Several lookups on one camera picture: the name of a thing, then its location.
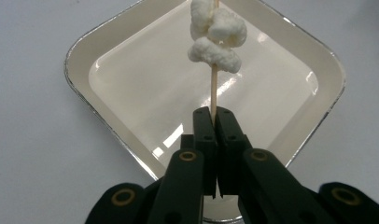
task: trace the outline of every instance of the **metal tray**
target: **metal tray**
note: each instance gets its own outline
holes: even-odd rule
[[[344,90],[334,53],[257,0],[221,1],[246,21],[237,74],[218,75],[218,105],[253,147],[289,165]],[[163,176],[191,113],[209,105],[210,67],[192,63],[190,1],[144,0],[82,36],[67,53],[71,88],[155,179]],[[235,197],[205,198],[208,221],[240,217]]]

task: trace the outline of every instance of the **white food piece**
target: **white food piece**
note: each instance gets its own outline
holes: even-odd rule
[[[215,0],[192,0],[190,34],[193,40],[207,35],[216,8]]]
[[[218,69],[230,73],[237,73],[242,65],[242,61],[233,50],[217,45],[205,36],[195,41],[188,55],[193,62],[204,62],[210,66],[216,64]]]
[[[208,29],[208,37],[215,41],[222,41],[232,48],[242,46],[247,37],[245,22],[237,18],[225,8],[215,10],[213,23]]]

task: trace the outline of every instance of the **white table surface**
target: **white table surface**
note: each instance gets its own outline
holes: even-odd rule
[[[83,223],[108,188],[152,182],[63,74],[72,44],[134,2],[0,0],[0,223]],[[347,73],[290,172],[310,189],[339,181],[379,202],[379,0],[266,2]]]

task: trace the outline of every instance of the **white tray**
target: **white tray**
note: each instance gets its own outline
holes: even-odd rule
[[[237,74],[218,75],[218,105],[253,147],[289,165],[344,90],[326,46],[257,0],[221,1],[246,21]],[[72,89],[154,177],[163,176],[194,109],[209,105],[210,67],[192,63],[190,1],[144,0],[82,36],[69,50]],[[236,198],[205,199],[207,220],[235,220]]]

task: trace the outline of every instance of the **wooden stick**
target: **wooden stick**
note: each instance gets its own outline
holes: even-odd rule
[[[216,113],[217,113],[217,72],[218,72],[218,67],[215,63],[213,63],[211,92],[210,92],[210,112],[212,115],[213,126],[215,126],[215,123],[216,123]]]

